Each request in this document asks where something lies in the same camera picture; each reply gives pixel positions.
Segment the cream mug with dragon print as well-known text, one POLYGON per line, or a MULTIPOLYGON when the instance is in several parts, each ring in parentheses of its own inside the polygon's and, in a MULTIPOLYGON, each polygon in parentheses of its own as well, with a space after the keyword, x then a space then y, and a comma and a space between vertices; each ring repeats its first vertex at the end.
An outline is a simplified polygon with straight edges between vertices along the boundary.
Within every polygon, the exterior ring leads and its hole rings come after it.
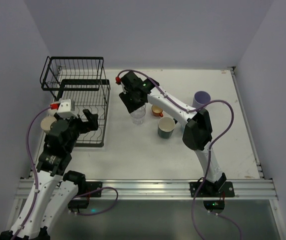
POLYGON ((51 125, 57 122, 57 119, 53 116, 46 116, 40 123, 41 129, 48 134, 51 130, 51 125))

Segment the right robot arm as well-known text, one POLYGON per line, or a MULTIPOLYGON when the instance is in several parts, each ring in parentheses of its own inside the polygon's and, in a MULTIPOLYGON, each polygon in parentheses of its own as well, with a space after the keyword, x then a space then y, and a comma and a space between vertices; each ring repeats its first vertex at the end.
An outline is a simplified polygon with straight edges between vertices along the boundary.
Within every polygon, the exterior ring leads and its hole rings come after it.
POLYGON ((116 83, 123 90, 119 94, 129 113, 146 103, 156 105, 169 114, 183 128, 183 143, 193 150, 204 172, 202 188, 209 192, 219 191, 226 182, 226 175, 216 160, 212 147, 212 125, 209 112, 189 106, 165 91, 150 77, 142 80, 138 71, 122 70, 125 75, 117 75, 116 83))

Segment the dark teal ceramic mug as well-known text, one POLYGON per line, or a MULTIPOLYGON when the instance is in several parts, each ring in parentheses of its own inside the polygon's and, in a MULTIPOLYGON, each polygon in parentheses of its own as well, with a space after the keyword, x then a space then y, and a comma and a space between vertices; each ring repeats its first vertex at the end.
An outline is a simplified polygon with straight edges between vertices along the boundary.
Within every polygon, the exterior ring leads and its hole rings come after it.
POLYGON ((169 139, 175 129, 176 123, 173 118, 162 117, 158 121, 158 136, 162 139, 169 139))

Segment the lavender plastic tumbler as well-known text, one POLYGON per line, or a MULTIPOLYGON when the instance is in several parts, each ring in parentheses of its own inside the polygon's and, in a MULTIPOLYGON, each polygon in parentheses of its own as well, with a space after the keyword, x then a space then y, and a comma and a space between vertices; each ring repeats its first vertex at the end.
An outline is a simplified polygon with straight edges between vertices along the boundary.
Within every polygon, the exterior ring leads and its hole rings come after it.
POLYGON ((200 108, 211 100, 211 96, 206 91, 198 91, 194 94, 192 107, 200 108))

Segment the clear faceted glass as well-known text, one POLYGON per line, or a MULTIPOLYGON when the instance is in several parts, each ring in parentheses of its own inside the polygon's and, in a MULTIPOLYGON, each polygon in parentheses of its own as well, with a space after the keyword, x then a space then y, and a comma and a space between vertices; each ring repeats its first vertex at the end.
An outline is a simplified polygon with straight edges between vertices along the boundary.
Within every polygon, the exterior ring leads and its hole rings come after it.
POLYGON ((139 107, 137 110, 133 111, 130 115, 134 119, 143 119, 146 114, 146 105, 139 107))
POLYGON ((144 123, 145 116, 132 116, 131 119, 135 125, 142 125, 144 123))

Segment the clear faceted glass front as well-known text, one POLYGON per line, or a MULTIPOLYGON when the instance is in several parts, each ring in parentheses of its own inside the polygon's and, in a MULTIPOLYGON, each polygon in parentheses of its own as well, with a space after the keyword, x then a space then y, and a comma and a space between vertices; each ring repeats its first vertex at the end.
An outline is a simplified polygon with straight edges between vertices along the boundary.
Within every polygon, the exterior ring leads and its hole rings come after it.
POLYGON ((142 125, 144 123, 145 116, 132 116, 131 119, 135 125, 142 125))

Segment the orange ceramic mug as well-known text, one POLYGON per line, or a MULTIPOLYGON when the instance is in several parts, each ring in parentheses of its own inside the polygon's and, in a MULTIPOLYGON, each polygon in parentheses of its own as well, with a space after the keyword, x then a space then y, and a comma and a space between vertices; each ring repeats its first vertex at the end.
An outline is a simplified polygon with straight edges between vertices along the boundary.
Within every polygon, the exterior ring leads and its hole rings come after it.
POLYGON ((163 110, 160 107, 158 107, 156 105, 152 105, 151 111, 152 111, 153 116, 161 117, 161 118, 163 117, 163 110))

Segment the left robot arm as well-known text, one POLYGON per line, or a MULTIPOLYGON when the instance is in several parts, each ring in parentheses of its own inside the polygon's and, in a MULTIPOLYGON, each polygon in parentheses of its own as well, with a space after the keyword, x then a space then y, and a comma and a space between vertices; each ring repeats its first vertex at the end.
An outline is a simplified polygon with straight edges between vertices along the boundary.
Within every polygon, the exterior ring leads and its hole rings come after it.
POLYGON ((86 189, 85 175, 66 171, 81 134, 98 130, 98 115, 83 110, 86 121, 72 112, 54 114, 48 125, 43 152, 33 166, 34 182, 25 205, 2 240, 47 240, 58 218, 77 193, 86 189))

